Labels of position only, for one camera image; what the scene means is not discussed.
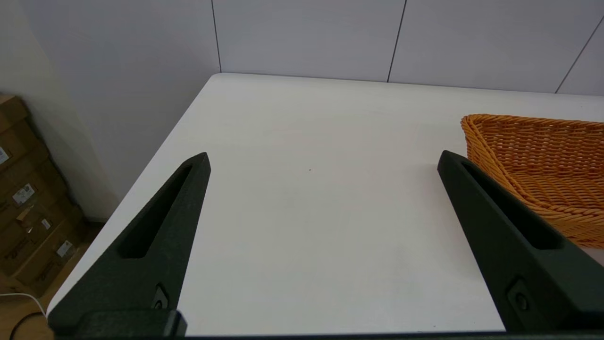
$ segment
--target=panel seam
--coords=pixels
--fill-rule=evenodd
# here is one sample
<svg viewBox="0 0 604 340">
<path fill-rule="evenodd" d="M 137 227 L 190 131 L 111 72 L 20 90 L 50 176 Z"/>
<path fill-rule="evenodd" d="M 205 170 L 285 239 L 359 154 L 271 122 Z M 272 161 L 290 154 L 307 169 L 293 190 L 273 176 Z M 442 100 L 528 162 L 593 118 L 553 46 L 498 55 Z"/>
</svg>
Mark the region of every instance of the panel seam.
<svg viewBox="0 0 604 340">
<path fill-rule="evenodd" d="M 210 1 L 212 4 L 212 19 L 214 19 L 214 36 L 216 37 L 216 53 L 218 54 L 218 68 L 222 73 L 222 63 L 220 62 L 220 46 L 218 45 L 218 30 L 216 29 L 216 14 L 214 13 L 214 0 Z"/>
<path fill-rule="evenodd" d="M 394 55 L 396 54 L 396 47 L 399 44 L 400 28 L 403 26 L 403 17 L 405 16 L 405 9 L 407 8 L 407 0 L 403 5 L 403 13 L 400 14 L 399 31 L 396 33 L 396 41 L 394 42 L 394 51 L 392 51 L 392 60 L 390 60 L 390 69 L 388 70 L 388 77 L 386 83 L 390 82 L 390 73 L 392 73 L 392 65 L 394 64 Z"/>
<path fill-rule="evenodd" d="M 570 68 L 568 69 L 568 72 L 564 75 L 564 78 L 562 78 L 562 82 L 560 82 L 560 85 L 558 85 L 558 88 L 556 88 L 556 92 L 554 92 L 554 93 L 558 93 L 558 91 L 560 91 L 560 88 L 562 87 L 562 84 L 564 84 L 564 81 L 566 80 L 566 78 L 568 77 L 568 75 L 570 74 L 570 72 L 573 70 L 574 65 L 577 63 L 577 60 L 579 60 L 579 58 L 581 57 L 581 54 L 583 54 L 583 51 L 585 50 L 585 48 L 587 47 L 587 45 L 590 43 L 591 38 L 594 36 L 594 34 L 596 33 L 596 31 L 598 30 L 598 27 L 600 27 L 600 24 L 602 23 L 602 20 L 604 20 L 604 16 L 602 16 L 602 18 L 600 18 L 600 21 L 596 25 L 596 28 L 594 29 L 593 32 L 591 32 L 590 37 L 585 42 L 585 45 L 583 46 L 583 48 L 581 48 L 581 51 L 577 55 L 577 58 L 575 58 L 573 64 L 570 65 Z"/>
</svg>

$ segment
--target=wooden floor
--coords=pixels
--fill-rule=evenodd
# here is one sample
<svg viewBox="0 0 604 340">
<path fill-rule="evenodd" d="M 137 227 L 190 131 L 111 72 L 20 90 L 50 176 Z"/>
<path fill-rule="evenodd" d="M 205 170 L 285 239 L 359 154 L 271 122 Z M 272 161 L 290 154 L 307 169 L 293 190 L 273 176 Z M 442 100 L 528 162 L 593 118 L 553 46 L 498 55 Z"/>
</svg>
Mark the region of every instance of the wooden floor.
<svg viewBox="0 0 604 340">
<path fill-rule="evenodd" d="M 90 243 L 94 237 L 96 237 L 99 230 L 100 228 L 98 227 L 91 229 L 86 241 L 79 246 L 74 256 L 65 264 L 65 267 L 50 285 L 46 293 L 39 298 L 39 301 L 45 310 L 54 294 L 59 290 L 59 287 L 63 284 L 64 280 L 69 273 L 71 273 L 78 261 L 80 261 L 82 255 L 86 252 L 88 246 L 90 246 Z M 38 308 L 37 304 L 26 296 L 0 296 L 0 339 L 8 339 L 13 327 L 25 315 L 39 311 L 40 308 Z M 14 336 L 15 340 L 50 340 L 53 338 L 53 333 L 50 328 L 48 328 L 46 318 L 42 315 L 27 319 L 19 326 Z"/>
</svg>

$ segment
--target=stacked cardboard boxes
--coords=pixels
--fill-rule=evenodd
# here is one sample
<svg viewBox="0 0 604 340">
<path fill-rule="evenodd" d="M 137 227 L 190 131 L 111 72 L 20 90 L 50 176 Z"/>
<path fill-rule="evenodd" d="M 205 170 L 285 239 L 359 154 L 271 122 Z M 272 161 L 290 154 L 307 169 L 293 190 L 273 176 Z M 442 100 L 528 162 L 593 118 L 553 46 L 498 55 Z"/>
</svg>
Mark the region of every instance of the stacked cardboard boxes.
<svg viewBox="0 0 604 340">
<path fill-rule="evenodd" d="M 40 296 L 86 229 L 26 116 L 19 98 L 0 94 L 0 286 Z"/>
</svg>

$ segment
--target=white cable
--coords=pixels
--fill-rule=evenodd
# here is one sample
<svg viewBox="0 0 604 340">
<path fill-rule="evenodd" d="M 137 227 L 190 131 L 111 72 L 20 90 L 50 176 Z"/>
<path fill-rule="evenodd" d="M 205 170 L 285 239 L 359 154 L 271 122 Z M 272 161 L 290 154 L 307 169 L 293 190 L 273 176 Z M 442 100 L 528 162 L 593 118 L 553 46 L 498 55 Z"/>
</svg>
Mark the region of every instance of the white cable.
<svg viewBox="0 0 604 340">
<path fill-rule="evenodd" d="M 42 312 L 42 315 L 46 318 L 46 312 L 44 312 L 44 308 L 42 308 L 42 305 L 40 304 L 40 301 L 38 301 L 38 299 L 36 299 L 35 297 L 33 297 L 32 295 L 29 294 L 25 294 L 25 293 L 7 293 L 7 294 L 0 294 L 0 296 L 15 296 L 15 295 L 20 295 L 20 296 L 28 296 L 30 298 L 32 298 L 36 304 L 38 305 L 38 307 L 40 307 L 40 312 Z"/>
</svg>

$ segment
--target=orange wicker basket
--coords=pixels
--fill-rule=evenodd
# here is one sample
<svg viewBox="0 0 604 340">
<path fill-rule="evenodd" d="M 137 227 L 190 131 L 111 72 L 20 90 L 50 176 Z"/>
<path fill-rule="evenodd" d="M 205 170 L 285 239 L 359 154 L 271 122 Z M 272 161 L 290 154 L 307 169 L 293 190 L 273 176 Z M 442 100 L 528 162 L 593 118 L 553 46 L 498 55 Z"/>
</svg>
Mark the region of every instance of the orange wicker basket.
<svg viewBox="0 0 604 340">
<path fill-rule="evenodd" d="M 463 117 L 467 157 L 568 239 L 604 249 L 604 123 Z"/>
</svg>

